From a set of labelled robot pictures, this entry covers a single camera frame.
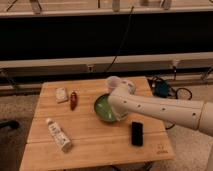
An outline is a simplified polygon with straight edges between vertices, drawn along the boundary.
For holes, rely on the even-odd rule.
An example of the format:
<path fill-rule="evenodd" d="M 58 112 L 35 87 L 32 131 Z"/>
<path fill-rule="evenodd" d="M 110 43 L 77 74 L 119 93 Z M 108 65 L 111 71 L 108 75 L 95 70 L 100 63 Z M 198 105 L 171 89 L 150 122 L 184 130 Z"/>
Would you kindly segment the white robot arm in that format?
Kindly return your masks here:
<path fill-rule="evenodd" d="M 213 103 L 137 96 L 132 90 L 131 84 L 121 83 L 110 93 L 108 103 L 117 120 L 139 113 L 213 137 Z"/>

